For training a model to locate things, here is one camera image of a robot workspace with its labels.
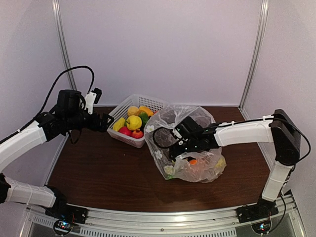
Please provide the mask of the orange fruit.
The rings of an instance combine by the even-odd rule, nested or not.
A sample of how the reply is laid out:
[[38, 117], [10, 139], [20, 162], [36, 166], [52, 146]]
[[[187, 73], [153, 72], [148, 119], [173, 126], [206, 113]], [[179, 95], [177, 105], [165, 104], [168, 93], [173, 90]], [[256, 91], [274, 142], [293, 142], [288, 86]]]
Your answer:
[[194, 165], [194, 164], [197, 163], [197, 160], [196, 160], [196, 159], [189, 160], [189, 163], [192, 164], [192, 165]]

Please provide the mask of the clear printed plastic bag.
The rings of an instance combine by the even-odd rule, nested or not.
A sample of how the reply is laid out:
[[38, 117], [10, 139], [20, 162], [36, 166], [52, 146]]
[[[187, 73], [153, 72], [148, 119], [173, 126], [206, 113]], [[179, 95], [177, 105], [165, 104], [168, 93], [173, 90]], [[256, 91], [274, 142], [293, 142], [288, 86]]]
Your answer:
[[164, 179], [208, 183], [223, 173], [221, 148], [210, 147], [210, 136], [196, 134], [214, 124], [211, 113], [191, 105], [169, 105], [149, 119], [144, 137]]

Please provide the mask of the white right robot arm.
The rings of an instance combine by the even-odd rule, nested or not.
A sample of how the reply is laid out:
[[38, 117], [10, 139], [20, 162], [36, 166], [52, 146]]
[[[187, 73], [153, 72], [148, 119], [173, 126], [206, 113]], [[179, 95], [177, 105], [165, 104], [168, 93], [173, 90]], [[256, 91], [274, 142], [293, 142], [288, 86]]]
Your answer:
[[272, 210], [272, 202], [301, 160], [303, 135], [283, 109], [276, 109], [271, 115], [261, 118], [218, 122], [207, 127], [202, 127], [187, 116], [171, 133], [177, 139], [169, 148], [171, 160], [184, 153], [201, 153], [236, 144], [256, 144], [259, 149], [265, 143], [273, 145], [275, 161], [269, 165], [270, 174], [261, 192], [262, 200], [253, 207], [253, 214], [258, 218], [265, 217]]

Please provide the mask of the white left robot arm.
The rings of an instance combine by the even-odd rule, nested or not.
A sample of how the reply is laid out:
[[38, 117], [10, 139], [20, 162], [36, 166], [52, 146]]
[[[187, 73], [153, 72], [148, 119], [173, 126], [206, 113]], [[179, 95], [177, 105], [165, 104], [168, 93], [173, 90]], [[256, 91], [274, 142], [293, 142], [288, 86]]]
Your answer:
[[[95, 88], [86, 96], [76, 90], [61, 90], [56, 105], [48, 112], [41, 112], [25, 128], [0, 144], [0, 169], [4, 170], [13, 161], [31, 149], [49, 142], [72, 130], [81, 132], [84, 128], [105, 132], [113, 123], [112, 116], [94, 111], [102, 91]], [[0, 201], [39, 205], [51, 208], [60, 219], [71, 215], [71, 208], [58, 200], [58, 194], [49, 187], [39, 187], [15, 181], [0, 175]]]

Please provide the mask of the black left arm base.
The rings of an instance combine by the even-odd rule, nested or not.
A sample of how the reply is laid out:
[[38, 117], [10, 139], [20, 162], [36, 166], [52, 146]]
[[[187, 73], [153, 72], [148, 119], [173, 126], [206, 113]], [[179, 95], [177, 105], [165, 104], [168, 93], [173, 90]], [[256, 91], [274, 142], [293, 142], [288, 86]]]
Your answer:
[[56, 218], [53, 224], [53, 231], [58, 237], [68, 235], [73, 229], [77, 229], [79, 224], [85, 224], [88, 210], [68, 204], [68, 200], [56, 187], [46, 186], [56, 197], [52, 207], [44, 207], [45, 214]]

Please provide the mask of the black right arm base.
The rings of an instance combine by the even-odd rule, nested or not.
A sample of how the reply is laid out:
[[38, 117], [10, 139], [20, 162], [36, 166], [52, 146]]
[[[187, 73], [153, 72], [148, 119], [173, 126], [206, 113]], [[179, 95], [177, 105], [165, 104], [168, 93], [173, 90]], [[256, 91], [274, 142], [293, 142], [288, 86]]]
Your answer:
[[271, 217], [279, 214], [276, 202], [258, 199], [258, 202], [243, 205], [236, 209], [236, 215], [240, 224], [251, 223], [252, 230], [259, 235], [266, 235], [272, 228]]

